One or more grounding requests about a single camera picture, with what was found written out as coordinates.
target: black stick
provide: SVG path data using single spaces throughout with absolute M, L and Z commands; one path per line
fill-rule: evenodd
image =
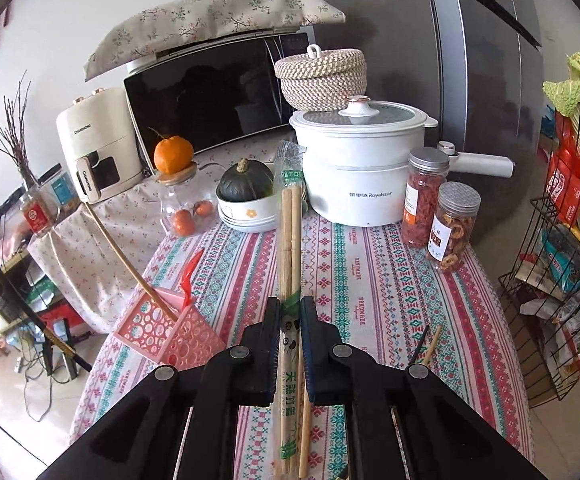
M 423 329 L 423 334 L 421 334 L 421 337 L 419 338 L 419 342 L 417 343 L 417 347 L 414 349 L 414 354 L 412 354 L 408 366 L 413 365 L 414 361 L 416 361 L 417 357 L 419 357 L 419 352 L 421 352 L 421 347 L 423 346 L 423 341 L 426 338 L 426 335 L 428 334 L 429 328 L 430 325 L 426 325 L 426 327 Z
M 25 314 L 30 318 L 35 325 L 39 327 L 39 330 L 44 333 L 46 339 L 50 340 L 52 343 L 57 345 L 61 351 L 68 357 L 72 358 L 81 368 L 89 372 L 92 367 L 88 362 L 77 354 L 73 348 L 68 346 L 64 341 L 61 341 L 52 330 L 48 328 L 46 323 L 32 310 L 25 300 L 19 294 L 19 291 L 12 285 L 12 282 L 6 277 L 6 275 L 1 271 L 0 267 L 0 282 L 3 285 L 3 291 L 7 294 L 8 300 L 16 304 Z

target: dried fruit jar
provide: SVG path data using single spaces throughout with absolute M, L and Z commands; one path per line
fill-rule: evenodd
M 481 197 L 461 182 L 439 187 L 438 205 L 428 241 L 428 258 L 435 270 L 456 270 L 470 241 Z
M 401 240 L 408 247 L 425 247 L 435 218 L 439 186 L 446 181 L 450 158 L 436 148 L 414 148 L 408 157 Z

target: white wall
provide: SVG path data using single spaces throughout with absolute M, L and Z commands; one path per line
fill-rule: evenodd
M 26 137 L 32 171 L 41 175 L 64 155 L 55 119 L 75 97 L 98 87 L 121 85 L 127 71 L 117 68 L 89 83 L 83 64 L 117 23 L 171 0 L 14 0 L 12 20 L 0 28 L 0 102 L 14 97 L 24 70 L 32 81 Z M 12 162 L 0 153 L 0 203 L 20 186 Z
M 572 0 L 534 0 L 546 81 L 568 78 L 566 57 L 580 52 L 580 10 Z

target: pink plastic holder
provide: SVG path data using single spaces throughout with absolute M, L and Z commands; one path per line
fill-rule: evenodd
M 179 312 L 173 322 L 147 293 L 139 298 L 113 335 L 144 357 L 177 370 L 205 365 L 225 349 L 225 343 L 208 325 L 194 304 L 183 305 L 183 296 L 166 288 L 157 293 Z

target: silver jar lid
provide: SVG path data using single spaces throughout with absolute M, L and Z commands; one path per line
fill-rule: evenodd
M 467 184 L 445 182 L 439 186 L 438 204 L 450 213 L 474 216 L 481 205 L 481 195 Z
M 450 169 L 450 157 L 436 148 L 413 148 L 408 162 L 422 171 L 443 173 Z

